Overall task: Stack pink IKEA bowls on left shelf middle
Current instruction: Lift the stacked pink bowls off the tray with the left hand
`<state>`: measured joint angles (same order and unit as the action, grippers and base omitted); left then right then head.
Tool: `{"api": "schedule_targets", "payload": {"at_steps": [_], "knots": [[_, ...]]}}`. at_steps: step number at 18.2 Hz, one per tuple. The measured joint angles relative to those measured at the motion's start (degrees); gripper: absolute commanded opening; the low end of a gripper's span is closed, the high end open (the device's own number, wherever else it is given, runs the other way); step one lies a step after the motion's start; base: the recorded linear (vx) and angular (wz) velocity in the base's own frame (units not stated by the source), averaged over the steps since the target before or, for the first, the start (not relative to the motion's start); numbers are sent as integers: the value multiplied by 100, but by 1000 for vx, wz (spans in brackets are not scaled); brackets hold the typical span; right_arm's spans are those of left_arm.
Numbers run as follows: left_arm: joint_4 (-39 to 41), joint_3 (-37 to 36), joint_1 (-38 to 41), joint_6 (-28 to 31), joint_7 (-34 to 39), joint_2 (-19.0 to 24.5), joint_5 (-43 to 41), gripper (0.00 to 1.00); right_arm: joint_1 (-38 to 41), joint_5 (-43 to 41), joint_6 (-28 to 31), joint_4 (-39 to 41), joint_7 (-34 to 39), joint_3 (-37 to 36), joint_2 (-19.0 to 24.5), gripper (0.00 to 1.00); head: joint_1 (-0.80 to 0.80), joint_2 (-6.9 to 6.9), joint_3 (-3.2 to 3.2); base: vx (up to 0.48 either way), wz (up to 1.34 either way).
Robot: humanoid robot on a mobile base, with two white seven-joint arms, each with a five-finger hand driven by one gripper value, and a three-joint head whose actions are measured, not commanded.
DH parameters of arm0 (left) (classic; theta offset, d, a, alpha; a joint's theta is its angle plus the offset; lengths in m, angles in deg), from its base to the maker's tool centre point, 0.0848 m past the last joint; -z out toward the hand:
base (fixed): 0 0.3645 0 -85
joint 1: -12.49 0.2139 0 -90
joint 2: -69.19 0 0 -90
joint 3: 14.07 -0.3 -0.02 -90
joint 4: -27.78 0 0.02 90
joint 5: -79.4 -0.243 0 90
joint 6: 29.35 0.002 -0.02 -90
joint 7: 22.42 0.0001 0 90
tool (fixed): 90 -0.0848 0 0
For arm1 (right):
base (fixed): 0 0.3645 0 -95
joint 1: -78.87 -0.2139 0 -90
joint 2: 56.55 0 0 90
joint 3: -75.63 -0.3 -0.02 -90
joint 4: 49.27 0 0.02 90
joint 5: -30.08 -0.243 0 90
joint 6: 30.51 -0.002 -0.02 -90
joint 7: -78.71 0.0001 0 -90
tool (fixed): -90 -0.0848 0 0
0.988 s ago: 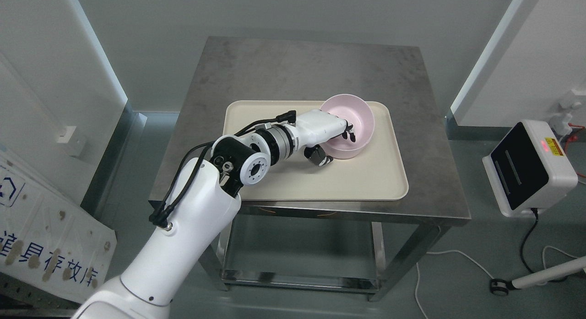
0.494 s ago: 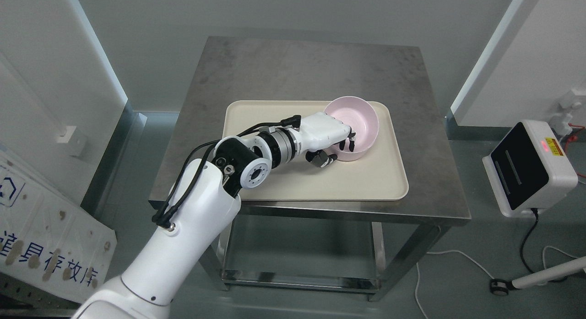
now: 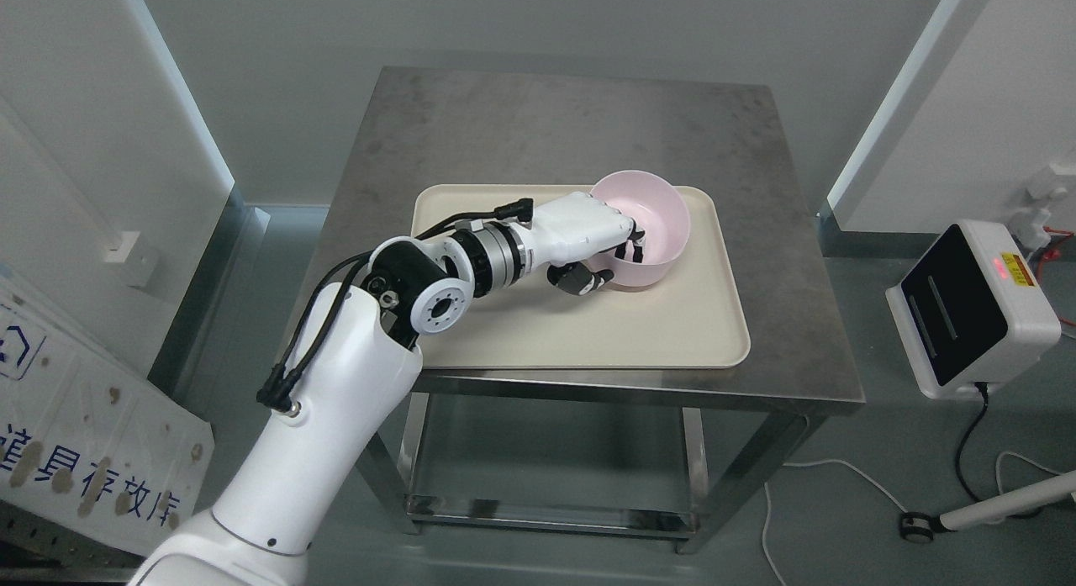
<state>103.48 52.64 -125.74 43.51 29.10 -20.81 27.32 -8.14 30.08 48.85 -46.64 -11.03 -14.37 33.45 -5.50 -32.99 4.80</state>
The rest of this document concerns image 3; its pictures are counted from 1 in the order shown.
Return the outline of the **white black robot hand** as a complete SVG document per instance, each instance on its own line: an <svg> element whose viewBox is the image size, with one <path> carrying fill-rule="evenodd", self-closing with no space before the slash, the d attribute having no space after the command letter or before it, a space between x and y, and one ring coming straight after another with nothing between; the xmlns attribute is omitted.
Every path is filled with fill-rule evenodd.
<svg viewBox="0 0 1076 586"><path fill-rule="evenodd" d="M533 210L530 221L512 224L522 242L521 276L546 268L546 278L563 292L584 296L614 280L610 268L591 271L585 261L603 252L641 263L646 231L622 211L587 192L569 192Z"/></svg>

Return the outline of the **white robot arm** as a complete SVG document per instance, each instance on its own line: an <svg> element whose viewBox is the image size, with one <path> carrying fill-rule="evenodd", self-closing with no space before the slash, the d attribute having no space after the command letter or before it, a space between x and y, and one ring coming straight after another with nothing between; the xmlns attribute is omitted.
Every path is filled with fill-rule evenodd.
<svg viewBox="0 0 1076 586"><path fill-rule="evenodd" d="M417 341L548 261L530 198L397 235L311 296L257 398L272 413L220 500L151 552L134 585L300 585L346 474L423 366Z"/></svg>

